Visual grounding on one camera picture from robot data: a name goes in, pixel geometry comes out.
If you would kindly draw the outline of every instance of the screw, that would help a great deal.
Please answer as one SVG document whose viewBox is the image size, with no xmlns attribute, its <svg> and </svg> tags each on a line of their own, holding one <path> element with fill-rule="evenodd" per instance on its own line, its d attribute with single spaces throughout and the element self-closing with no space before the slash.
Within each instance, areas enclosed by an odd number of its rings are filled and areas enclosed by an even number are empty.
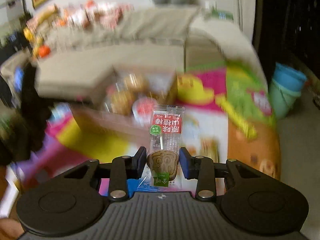
<svg viewBox="0 0 320 240">
<path fill-rule="evenodd" d="M 211 198 L 214 196 L 214 193 L 211 190 L 201 190 L 198 193 L 200 198 Z"/>
<path fill-rule="evenodd" d="M 123 190 L 114 190 L 110 193 L 111 197 L 113 198 L 122 198 L 124 197 L 126 194 Z"/>
</svg>

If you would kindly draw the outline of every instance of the light green bucket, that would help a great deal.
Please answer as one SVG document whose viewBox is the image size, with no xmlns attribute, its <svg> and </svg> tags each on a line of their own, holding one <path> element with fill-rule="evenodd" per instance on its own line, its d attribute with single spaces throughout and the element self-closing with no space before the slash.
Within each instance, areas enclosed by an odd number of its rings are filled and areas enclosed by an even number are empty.
<svg viewBox="0 0 320 240">
<path fill-rule="evenodd" d="M 272 79 L 269 87 L 269 96 L 276 118 L 281 119 L 292 109 L 296 99 L 301 96 L 301 92 L 288 90 Z"/>
</svg>

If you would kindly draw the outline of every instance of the gray floor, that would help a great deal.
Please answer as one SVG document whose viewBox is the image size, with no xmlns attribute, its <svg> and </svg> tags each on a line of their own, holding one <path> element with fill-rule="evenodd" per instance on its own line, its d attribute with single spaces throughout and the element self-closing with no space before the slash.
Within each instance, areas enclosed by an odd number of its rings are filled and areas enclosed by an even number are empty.
<svg viewBox="0 0 320 240">
<path fill-rule="evenodd" d="M 312 94 L 302 93 L 294 109 L 278 122 L 281 180 L 299 190 L 309 202 L 309 215 L 301 232 L 320 239 L 320 110 Z"/>
</svg>

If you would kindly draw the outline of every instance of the black circular joint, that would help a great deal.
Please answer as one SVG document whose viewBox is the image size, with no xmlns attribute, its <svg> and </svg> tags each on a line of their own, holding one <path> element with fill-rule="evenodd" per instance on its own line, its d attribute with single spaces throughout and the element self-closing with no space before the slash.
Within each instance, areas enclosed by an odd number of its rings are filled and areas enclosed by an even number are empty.
<svg viewBox="0 0 320 240">
<path fill-rule="evenodd" d="M 33 234 L 61 237 L 84 230 L 101 216 L 103 198 L 87 183 L 64 179 L 27 191 L 17 203 L 23 228 Z"/>
<path fill-rule="evenodd" d="M 300 230 L 308 215 L 305 197 L 272 178 L 243 179 L 226 192 L 220 208 L 233 224 L 259 235 Z"/>
<path fill-rule="evenodd" d="M 49 213 L 64 213 L 73 208 L 76 204 L 76 198 L 69 192 L 57 191 L 50 192 L 39 200 L 39 206 L 42 210 Z"/>
</svg>

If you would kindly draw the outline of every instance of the ribbed gray panel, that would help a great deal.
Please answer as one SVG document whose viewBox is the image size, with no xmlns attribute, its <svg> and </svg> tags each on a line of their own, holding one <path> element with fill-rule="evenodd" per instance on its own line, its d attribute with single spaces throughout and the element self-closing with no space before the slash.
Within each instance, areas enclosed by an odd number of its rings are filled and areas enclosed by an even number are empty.
<svg viewBox="0 0 320 240">
<path fill-rule="evenodd" d="M 140 193 L 111 204 L 92 227 L 71 236 L 44 238 L 30 233 L 20 240 L 306 240 L 298 232 L 286 236 L 254 236 L 226 222 L 216 206 L 189 192 Z"/>
</svg>

